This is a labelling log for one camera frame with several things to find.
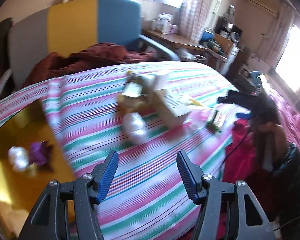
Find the blue container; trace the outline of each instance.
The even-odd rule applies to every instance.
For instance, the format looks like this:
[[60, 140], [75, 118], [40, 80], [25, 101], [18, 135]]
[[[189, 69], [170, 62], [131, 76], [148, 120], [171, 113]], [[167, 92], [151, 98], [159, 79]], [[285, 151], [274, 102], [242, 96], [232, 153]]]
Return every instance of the blue container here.
[[214, 38], [214, 31], [212, 29], [205, 29], [202, 35], [202, 38], [200, 40], [200, 43], [204, 42], [204, 41], [208, 41], [210, 39]]

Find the metal screw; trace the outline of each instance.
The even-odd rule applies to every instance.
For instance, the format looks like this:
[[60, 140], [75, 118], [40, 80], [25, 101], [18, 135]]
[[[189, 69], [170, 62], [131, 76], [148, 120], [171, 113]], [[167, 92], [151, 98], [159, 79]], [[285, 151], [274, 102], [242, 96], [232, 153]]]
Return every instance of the metal screw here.
[[56, 180], [56, 179], [53, 179], [53, 180], [51, 180], [50, 182], [49, 182], [49, 185], [50, 186], [55, 186], [55, 185], [57, 185], [58, 184], [58, 181]]
[[247, 185], [247, 183], [243, 180], [238, 180], [237, 184], [238, 184], [238, 186], [246, 186]]
[[91, 179], [92, 175], [90, 173], [86, 173], [83, 175], [83, 179]]
[[212, 175], [207, 173], [207, 174], [203, 175], [203, 178], [206, 180], [210, 180], [210, 179], [212, 179]]

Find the red cloth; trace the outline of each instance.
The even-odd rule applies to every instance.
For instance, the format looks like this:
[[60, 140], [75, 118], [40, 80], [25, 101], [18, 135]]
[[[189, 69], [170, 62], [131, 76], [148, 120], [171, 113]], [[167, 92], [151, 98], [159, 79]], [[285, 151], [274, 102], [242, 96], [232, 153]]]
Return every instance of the red cloth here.
[[34, 66], [22, 87], [99, 67], [147, 62], [151, 61], [152, 55], [153, 52], [127, 51], [124, 46], [113, 43], [95, 44], [78, 53], [72, 53], [66, 58], [52, 52]]
[[[246, 134], [244, 128], [248, 122], [239, 119], [234, 123], [232, 129], [233, 143], [226, 147], [226, 156], [235, 148]], [[223, 180], [225, 182], [235, 183], [237, 180], [245, 180], [263, 210], [266, 212], [270, 221], [274, 220], [278, 206], [276, 205], [274, 185], [271, 173], [263, 170], [255, 164], [255, 148], [251, 144], [249, 136], [241, 143], [241, 145], [226, 159]], [[221, 211], [218, 234], [216, 239], [223, 239], [226, 229], [226, 210]], [[193, 229], [179, 238], [179, 240], [190, 240]]]

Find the purple cloth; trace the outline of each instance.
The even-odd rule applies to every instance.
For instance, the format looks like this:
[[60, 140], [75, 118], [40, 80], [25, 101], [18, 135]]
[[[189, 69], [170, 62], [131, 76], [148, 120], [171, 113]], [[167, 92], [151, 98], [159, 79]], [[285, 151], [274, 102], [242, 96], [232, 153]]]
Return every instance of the purple cloth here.
[[47, 141], [34, 142], [31, 144], [29, 150], [29, 165], [32, 163], [37, 165], [49, 163], [52, 146], [47, 144]]

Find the yellow wall panel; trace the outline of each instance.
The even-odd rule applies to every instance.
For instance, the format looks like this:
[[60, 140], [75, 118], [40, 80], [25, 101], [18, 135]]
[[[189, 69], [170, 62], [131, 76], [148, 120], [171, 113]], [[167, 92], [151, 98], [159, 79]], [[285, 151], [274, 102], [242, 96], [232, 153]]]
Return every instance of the yellow wall panel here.
[[97, 43], [98, 0], [77, 0], [49, 8], [47, 40], [49, 52], [64, 57]]

